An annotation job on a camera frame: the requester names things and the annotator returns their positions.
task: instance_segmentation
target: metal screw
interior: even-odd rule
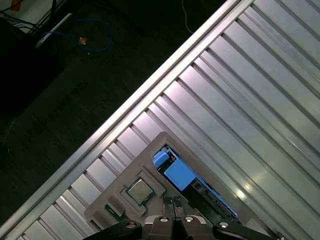
[[[226,223],[226,222],[220,222],[219,225],[220,225],[222,228],[224,228],[224,229],[226,229],[227,227],[229,227],[229,224]]]
[[[137,225],[136,225],[134,222],[129,222],[129,223],[126,225],[126,227],[127,227],[128,229],[134,229],[136,226],[137,226]]]
[[[187,217],[185,217],[184,220],[186,220],[188,223],[191,223],[194,220],[194,218],[191,216],[187,216]]]
[[[166,223],[168,221],[169,221],[169,218],[167,218],[165,216],[160,217],[160,222]]]

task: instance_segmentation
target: blue cable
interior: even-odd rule
[[[72,36],[70,36],[68,34],[65,34],[63,32],[60,32],[60,31],[47,31],[47,32],[44,32],[41,35],[40,39],[42,39],[47,34],[57,34],[57,35],[60,35],[62,37],[65,37],[65,38],[69,39],[70,41],[74,42],[76,45],[78,45],[79,47],[85,49],[86,51],[88,51],[90,53],[101,53],[101,52],[104,52],[105,50],[107,50],[107,48],[110,46],[111,41],[112,41],[112,32],[111,32],[111,28],[110,28],[109,24],[106,23],[105,21],[99,20],[97,18],[76,19],[76,20],[72,20],[72,21],[65,21],[64,23],[79,23],[79,22],[98,22],[98,23],[101,23],[101,24],[105,25],[108,28],[108,31],[109,31],[109,34],[110,34],[109,41],[108,41],[107,45],[104,48],[101,48],[101,49],[89,48],[89,47],[80,45],[76,38],[74,38],[74,37],[72,37]]]
[[[32,23],[32,22],[27,22],[27,21],[20,20],[20,19],[7,19],[7,21],[16,22],[16,23],[22,23],[22,24],[29,24],[29,25],[32,25],[34,27],[41,26],[41,25],[56,25],[57,24],[57,23],[51,23],[51,24],[48,24],[48,23]],[[111,41],[112,41],[112,31],[111,31],[111,28],[110,28],[109,24],[106,23],[105,21],[99,20],[97,18],[76,19],[76,20],[71,20],[71,21],[65,21],[65,22],[63,22],[63,24],[64,23],[80,23],[80,22],[97,22],[97,23],[101,23],[101,24],[105,25],[108,28],[108,31],[109,31],[109,34],[110,34],[109,41],[108,41],[106,47],[101,48],[101,49],[93,49],[93,48],[89,48],[89,47],[80,45],[76,38],[74,38],[74,37],[72,37],[72,36],[70,36],[68,34],[65,34],[63,32],[60,32],[60,31],[46,31],[41,35],[40,39],[42,39],[47,34],[56,34],[56,35],[60,35],[62,37],[65,37],[65,38],[69,39],[70,41],[72,41],[76,45],[78,45],[79,47],[81,47],[81,48],[83,48],[86,51],[91,52],[91,53],[101,53],[101,52],[104,52],[105,50],[107,50],[107,48],[110,46]]]

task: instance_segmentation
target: slotted aluminum panel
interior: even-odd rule
[[[227,1],[220,11],[229,13],[210,31],[198,30],[206,32],[202,40],[165,76],[155,73],[162,78],[142,99],[125,103],[125,114],[95,133],[100,141],[37,205],[39,221],[28,218],[23,236],[92,234],[85,207],[166,131],[272,231],[290,240],[319,239],[320,4],[234,3]],[[223,12],[215,14],[218,21]],[[50,214],[66,224],[50,221]]]

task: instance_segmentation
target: blue component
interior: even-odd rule
[[[159,151],[156,155],[153,157],[153,164],[155,168],[161,167],[162,164],[164,164],[167,160],[169,160],[169,156],[165,151]]]
[[[183,191],[196,178],[193,171],[180,159],[176,159],[164,175],[180,190]]]
[[[176,160],[171,164],[170,167],[164,174],[170,179],[170,181],[180,190],[183,191],[195,178],[197,178],[208,191],[210,191],[223,205],[225,205],[236,217],[238,214],[221,198],[221,196],[208,186],[206,181],[204,181],[199,175],[197,175],[192,169],[186,165],[179,156],[170,148],[166,147],[165,151],[159,151],[153,157],[153,164],[156,168],[159,168],[167,160],[169,160],[169,155],[171,153]]]

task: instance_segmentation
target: white cable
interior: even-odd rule
[[[186,12],[186,10],[185,10],[184,0],[181,0],[181,5],[182,5],[182,9],[183,9],[183,11],[184,11],[184,16],[185,16],[185,18],[184,18],[185,27],[186,27],[186,29],[187,29],[190,33],[193,34],[194,32],[189,29],[188,24],[187,24],[187,12]]]

